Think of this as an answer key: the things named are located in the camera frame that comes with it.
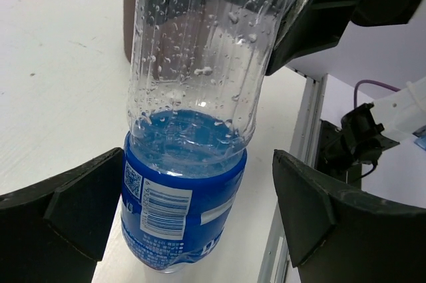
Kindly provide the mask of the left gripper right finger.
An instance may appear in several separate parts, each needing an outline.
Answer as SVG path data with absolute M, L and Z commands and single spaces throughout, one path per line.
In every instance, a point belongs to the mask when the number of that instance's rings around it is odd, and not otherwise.
M 294 266 L 302 282 L 424 282 L 425 209 L 364 192 L 318 170 L 328 199 L 314 212 L 322 242 Z

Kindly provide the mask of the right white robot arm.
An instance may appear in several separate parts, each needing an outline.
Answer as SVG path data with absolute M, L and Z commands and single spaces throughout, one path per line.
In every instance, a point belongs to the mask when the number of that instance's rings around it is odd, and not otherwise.
M 402 141 L 425 127 L 425 0 L 290 0 L 267 73 L 284 65 L 313 79 L 399 85 L 371 113 Z

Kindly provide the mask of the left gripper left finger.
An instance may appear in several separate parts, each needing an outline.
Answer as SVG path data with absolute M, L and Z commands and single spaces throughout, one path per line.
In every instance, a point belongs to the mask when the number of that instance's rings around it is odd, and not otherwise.
M 117 147 L 1 195 L 2 282 L 91 282 L 121 192 Z

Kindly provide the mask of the blue label water bottle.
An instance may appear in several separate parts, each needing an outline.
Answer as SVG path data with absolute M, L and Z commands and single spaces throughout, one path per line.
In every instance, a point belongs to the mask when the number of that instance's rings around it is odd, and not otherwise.
M 175 272 L 217 245 L 294 1 L 136 0 L 121 222 L 153 270 Z

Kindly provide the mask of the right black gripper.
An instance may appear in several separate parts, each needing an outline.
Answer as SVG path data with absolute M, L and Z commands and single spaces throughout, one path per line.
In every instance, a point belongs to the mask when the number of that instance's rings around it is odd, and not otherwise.
M 361 27 L 404 25 L 421 2 L 295 0 L 281 20 L 266 75 L 273 75 L 294 59 L 337 46 L 350 19 Z

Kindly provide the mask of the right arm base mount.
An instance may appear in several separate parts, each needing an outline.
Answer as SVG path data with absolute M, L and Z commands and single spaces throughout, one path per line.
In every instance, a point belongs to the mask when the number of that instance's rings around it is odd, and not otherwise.
M 371 109 L 363 103 L 341 119 L 341 127 L 322 121 L 315 169 L 346 184 L 361 187 L 361 180 L 374 172 L 384 151 L 399 142 L 384 135 Z

